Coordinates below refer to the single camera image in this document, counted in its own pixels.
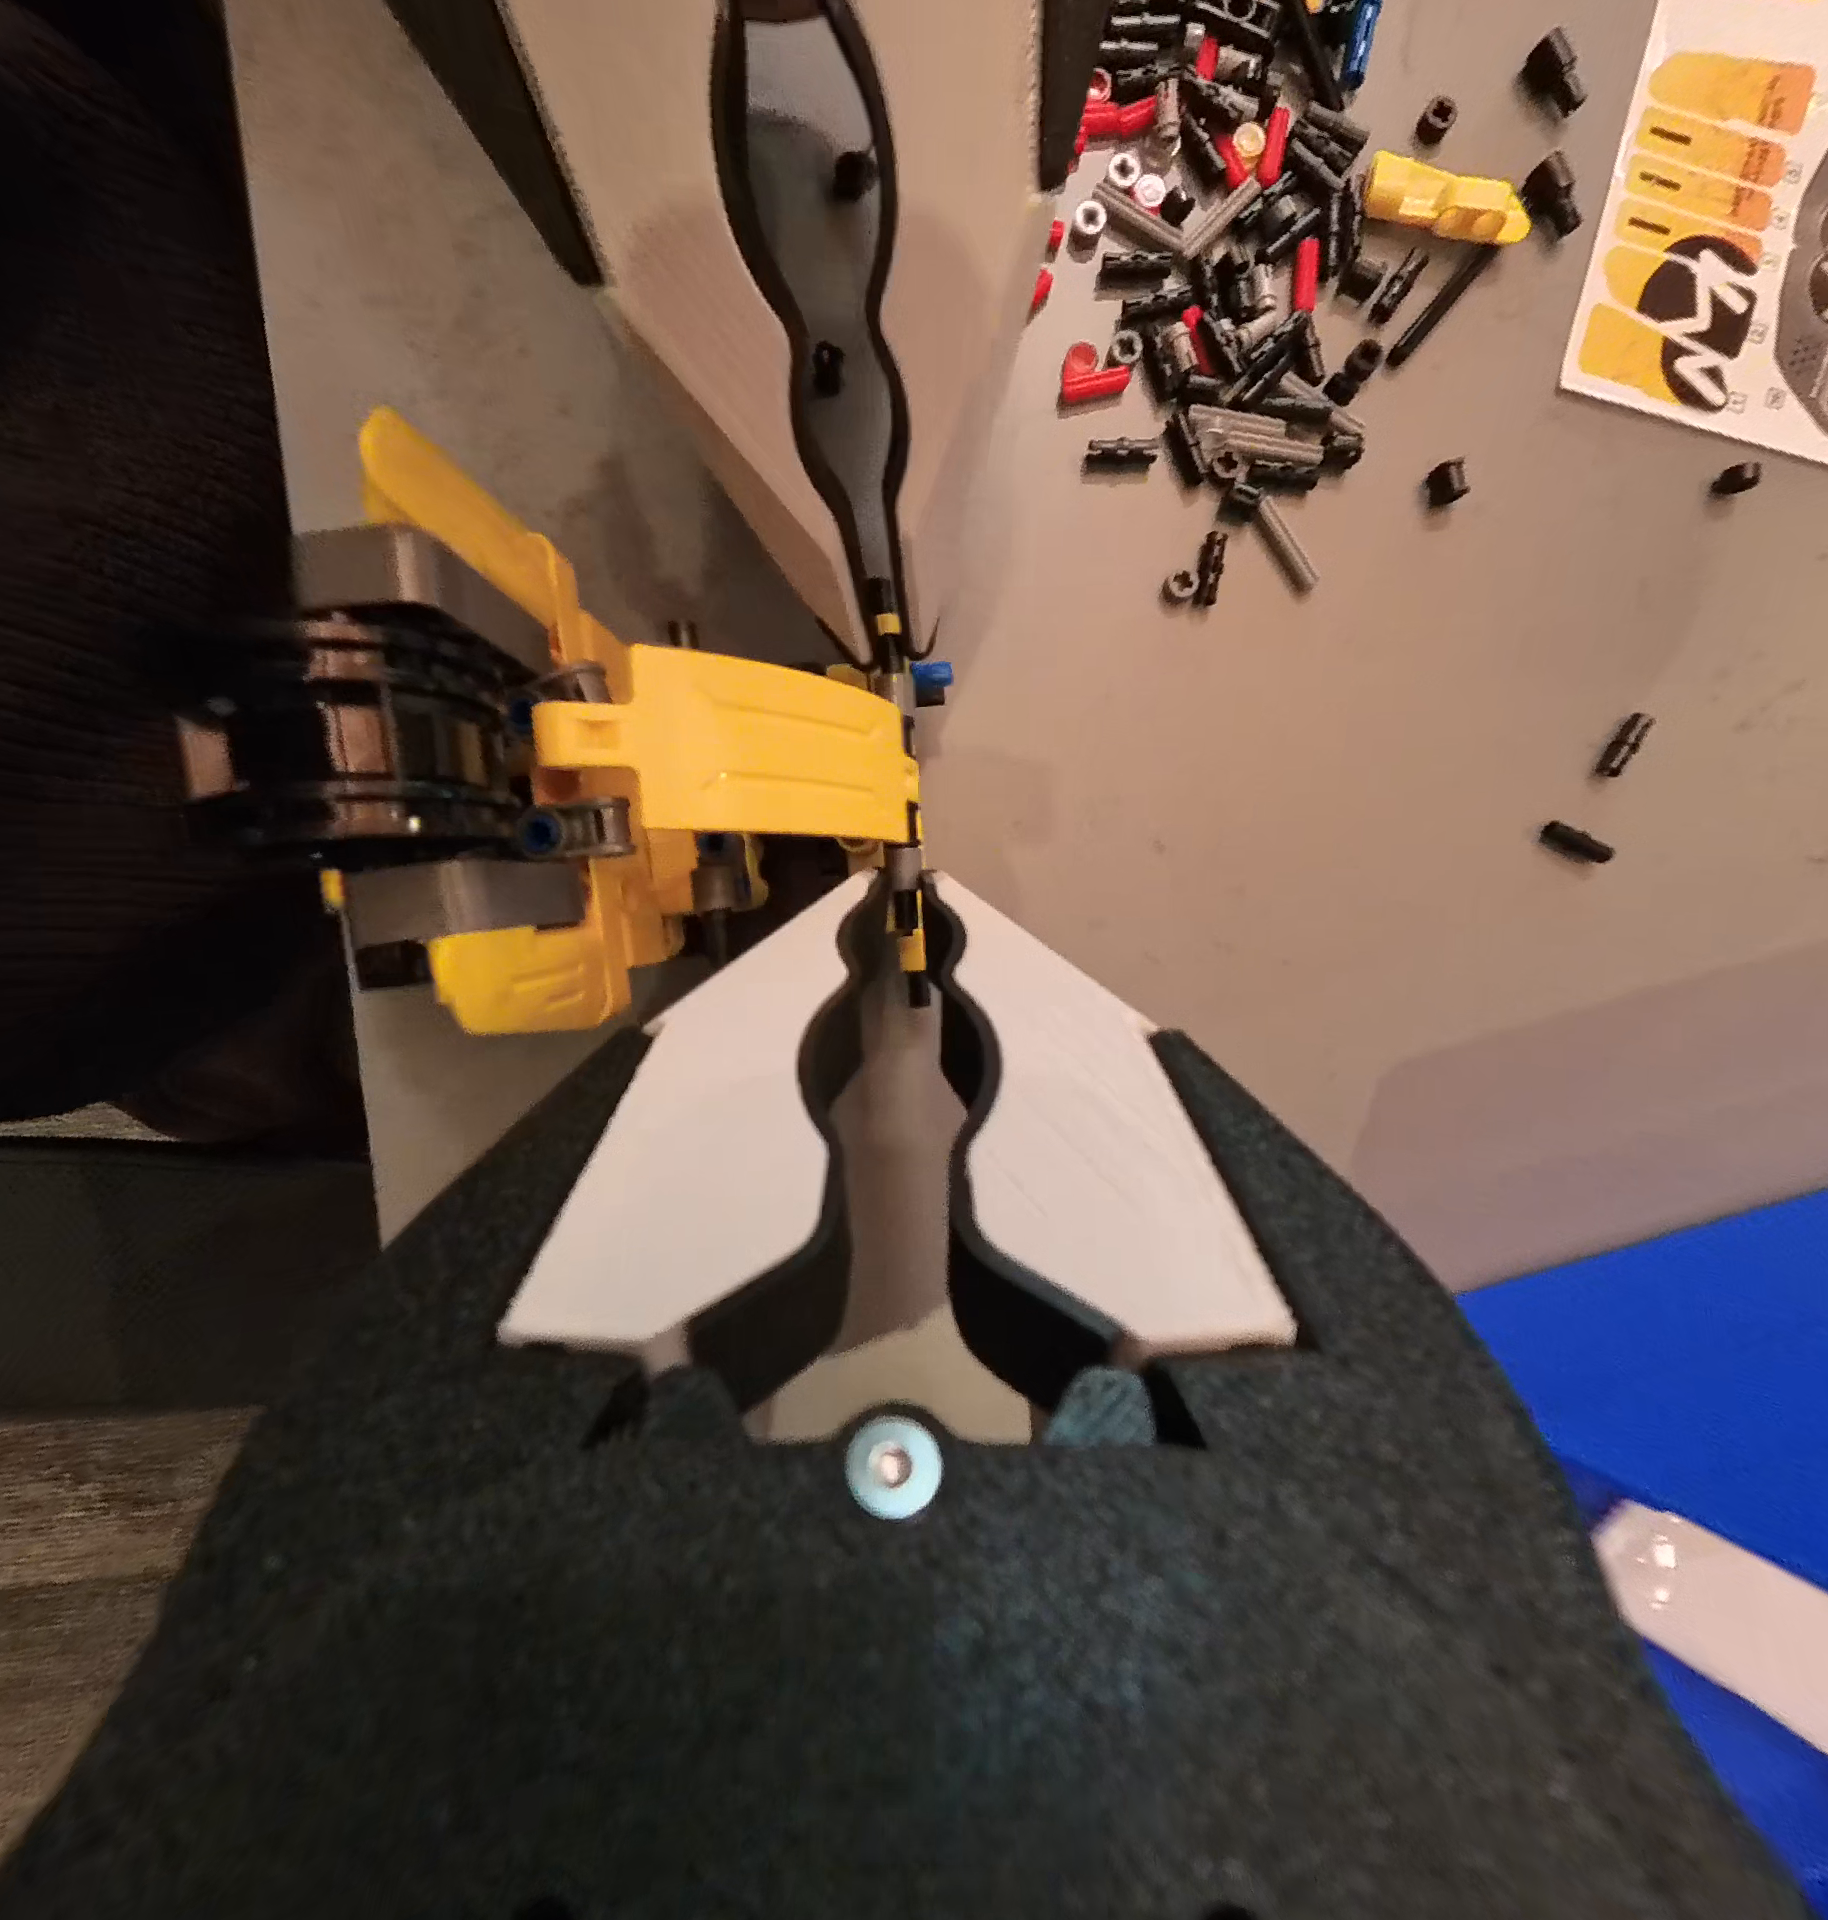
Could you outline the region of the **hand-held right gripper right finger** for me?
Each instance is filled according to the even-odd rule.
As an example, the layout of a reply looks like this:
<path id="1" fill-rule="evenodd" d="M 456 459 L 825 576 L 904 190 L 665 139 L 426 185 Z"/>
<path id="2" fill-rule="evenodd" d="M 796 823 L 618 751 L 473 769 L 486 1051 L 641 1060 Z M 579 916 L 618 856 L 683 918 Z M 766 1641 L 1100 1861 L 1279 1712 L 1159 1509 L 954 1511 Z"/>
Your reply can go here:
<path id="1" fill-rule="evenodd" d="M 1034 1413 L 1084 1368 L 1287 1356 L 1273 1283 L 1159 1032 L 961 877 L 929 877 L 944 1148 L 944 1308 Z"/>

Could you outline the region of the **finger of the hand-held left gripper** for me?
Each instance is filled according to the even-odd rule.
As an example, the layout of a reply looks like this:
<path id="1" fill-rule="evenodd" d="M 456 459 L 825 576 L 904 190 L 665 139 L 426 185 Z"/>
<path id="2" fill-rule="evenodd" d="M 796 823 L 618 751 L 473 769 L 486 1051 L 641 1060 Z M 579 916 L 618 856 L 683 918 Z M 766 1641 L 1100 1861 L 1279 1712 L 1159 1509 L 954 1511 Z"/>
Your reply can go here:
<path id="1" fill-rule="evenodd" d="M 904 402 L 892 493 L 904 628 L 944 619 L 971 487 L 1044 257 L 1038 5 L 857 0 L 857 45 L 892 139 L 879 337 Z"/>
<path id="2" fill-rule="evenodd" d="M 796 440 L 796 337 L 757 292 L 716 145 L 716 0 L 504 0 L 608 308 L 802 608 L 864 663 L 855 562 Z"/>

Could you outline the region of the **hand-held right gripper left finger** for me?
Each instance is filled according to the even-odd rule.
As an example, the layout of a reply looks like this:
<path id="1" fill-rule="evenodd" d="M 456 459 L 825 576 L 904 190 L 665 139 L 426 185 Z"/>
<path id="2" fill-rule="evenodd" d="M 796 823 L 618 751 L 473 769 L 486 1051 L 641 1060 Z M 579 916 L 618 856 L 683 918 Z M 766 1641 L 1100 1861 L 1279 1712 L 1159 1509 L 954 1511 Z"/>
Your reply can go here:
<path id="1" fill-rule="evenodd" d="M 846 1318 L 855 1222 L 834 1102 L 857 1076 L 873 871 L 728 957 L 647 1051 L 492 1337 L 707 1368 L 731 1409 L 802 1378 Z"/>

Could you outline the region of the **yellow brick vehicle model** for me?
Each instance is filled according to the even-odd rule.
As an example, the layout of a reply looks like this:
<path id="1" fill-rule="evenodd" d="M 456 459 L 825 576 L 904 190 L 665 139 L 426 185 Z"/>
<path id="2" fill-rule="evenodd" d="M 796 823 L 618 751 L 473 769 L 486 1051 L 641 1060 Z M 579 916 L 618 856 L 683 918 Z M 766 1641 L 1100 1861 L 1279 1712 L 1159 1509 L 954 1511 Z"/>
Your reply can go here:
<path id="1" fill-rule="evenodd" d="M 372 406 L 358 520 L 291 539 L 291 615 L 187 640 L 170 710 L 197 842 L 333 871 L 348 948 L 426 970 L 480 1038 L 618 1018 L 576 1018 L 576 957 L 595 956 L 584 862 L 633 856 L 627 802 L 531 802 L 531 698 L 608 698 L 608 672 L 546 640 L 546 546 Z M 728 956 L 728 918 L 766 899 L 757 845 L 703 831 L 707 916 L 683 938 L 707 929 Z"/>

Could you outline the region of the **pile of black red pins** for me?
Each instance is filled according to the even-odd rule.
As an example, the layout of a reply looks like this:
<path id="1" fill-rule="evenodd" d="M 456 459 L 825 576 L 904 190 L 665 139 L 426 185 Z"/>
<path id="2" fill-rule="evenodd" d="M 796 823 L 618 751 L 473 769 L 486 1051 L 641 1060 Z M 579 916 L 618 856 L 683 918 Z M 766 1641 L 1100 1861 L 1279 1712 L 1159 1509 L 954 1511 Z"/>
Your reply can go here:
<path id="1" fill-rule="evenodd" d="M 1105 5 L 1064 159 L 1082 201 L 1044 226 L 1044 266 L 1084 257 L 1100 318 L 1052 406 L 1082 417 L 1141 386 L 1157 426 L 1096 432 L 1082 472 L 1175 467 L 1179 493 L 1214 493 L 1164 608 L 1222 602 L 1224 523 L 1261 523 L 1287 589 L 1313 589 L 1279 497 L 1362 467 L 1362 386 L 1438 310 L 1384 337 L 1418 275 L 1456 250 L 1438 297 L 1459 297 L 1501 250 L 1362 213 L 1373 36 L 1367 0 Z"/>

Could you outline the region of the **yellow wedge brick piece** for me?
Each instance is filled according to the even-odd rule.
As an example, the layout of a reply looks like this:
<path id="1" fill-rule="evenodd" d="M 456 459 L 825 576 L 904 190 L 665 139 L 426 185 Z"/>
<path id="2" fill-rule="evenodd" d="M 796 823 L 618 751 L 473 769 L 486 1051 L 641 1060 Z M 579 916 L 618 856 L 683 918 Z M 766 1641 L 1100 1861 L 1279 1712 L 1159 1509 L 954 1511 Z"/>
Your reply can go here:
<path id="1" fill-rule="evenodd" d="M 1459 243 L 1522 243 L 1525 208 L 1507 180 L 1438 175 L 1411 152 L 1373 152 L 1362 180 L 1362 213 L 1379 226 L 1411 226 Z"/>

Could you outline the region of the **dark grey cloth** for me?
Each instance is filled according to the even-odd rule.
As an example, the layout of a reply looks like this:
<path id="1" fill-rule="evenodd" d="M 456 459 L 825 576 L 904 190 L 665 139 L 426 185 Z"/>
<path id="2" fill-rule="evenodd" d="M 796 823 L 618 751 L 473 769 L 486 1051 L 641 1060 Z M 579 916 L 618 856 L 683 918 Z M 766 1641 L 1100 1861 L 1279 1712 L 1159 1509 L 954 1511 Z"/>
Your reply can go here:
<path id="1" fill-rule="evenodd" d="M 0 1138 L 0 1413 L 266 1409 L 372 1252 L 365 1157 Z"/>

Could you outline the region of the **blue plastic bin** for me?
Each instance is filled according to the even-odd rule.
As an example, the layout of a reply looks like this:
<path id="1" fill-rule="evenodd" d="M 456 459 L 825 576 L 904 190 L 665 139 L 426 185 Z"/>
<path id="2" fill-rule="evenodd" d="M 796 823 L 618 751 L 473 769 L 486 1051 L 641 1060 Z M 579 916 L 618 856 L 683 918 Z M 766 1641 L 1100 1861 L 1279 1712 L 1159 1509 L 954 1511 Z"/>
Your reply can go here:
<path id="1" fill-rule="evenodd" d="M 1459 1295 L 1669 1706 L 1828 1910 L 1828 1192 Z"/>

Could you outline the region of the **person's black knit sweater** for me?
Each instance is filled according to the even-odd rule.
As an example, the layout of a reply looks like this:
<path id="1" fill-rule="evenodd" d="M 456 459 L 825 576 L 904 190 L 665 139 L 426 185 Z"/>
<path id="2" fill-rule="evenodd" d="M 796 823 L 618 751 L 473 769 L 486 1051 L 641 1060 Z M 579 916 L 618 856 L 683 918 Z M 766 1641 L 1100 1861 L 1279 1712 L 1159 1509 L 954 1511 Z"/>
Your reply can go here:
<path id="1" fill-rule="evenodd" d="M 0 5 L 0 1123 L 365 1150 L 320 877 L 187 823 L 180 663 L 278 608 L 220 5 Z"/>

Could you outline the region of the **yellow black sticker sheet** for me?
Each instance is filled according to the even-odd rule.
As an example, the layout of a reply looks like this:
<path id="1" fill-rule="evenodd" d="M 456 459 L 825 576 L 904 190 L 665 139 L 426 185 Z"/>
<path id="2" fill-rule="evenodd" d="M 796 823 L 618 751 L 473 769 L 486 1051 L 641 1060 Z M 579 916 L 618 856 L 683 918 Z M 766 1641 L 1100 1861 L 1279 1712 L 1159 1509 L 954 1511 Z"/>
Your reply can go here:
<path id="1" fill-rule="evenodd" d="M 1651 5 L 1561 395 L 1828 467 L 1828 0 Z"/>

